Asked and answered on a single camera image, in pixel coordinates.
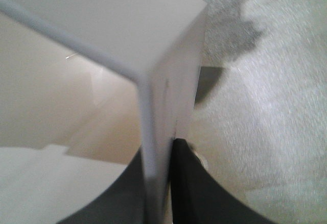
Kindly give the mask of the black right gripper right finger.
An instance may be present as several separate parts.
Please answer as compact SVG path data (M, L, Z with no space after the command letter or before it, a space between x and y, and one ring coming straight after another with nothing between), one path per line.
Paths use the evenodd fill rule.
M227 192L186 140L174 140L170 163L173 223L271 223Z

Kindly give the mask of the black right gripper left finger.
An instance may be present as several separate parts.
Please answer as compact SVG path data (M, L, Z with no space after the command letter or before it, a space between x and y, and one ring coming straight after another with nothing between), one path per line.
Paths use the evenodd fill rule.
M145 185L141 152L115 182L91 203L60 223L145 223Z

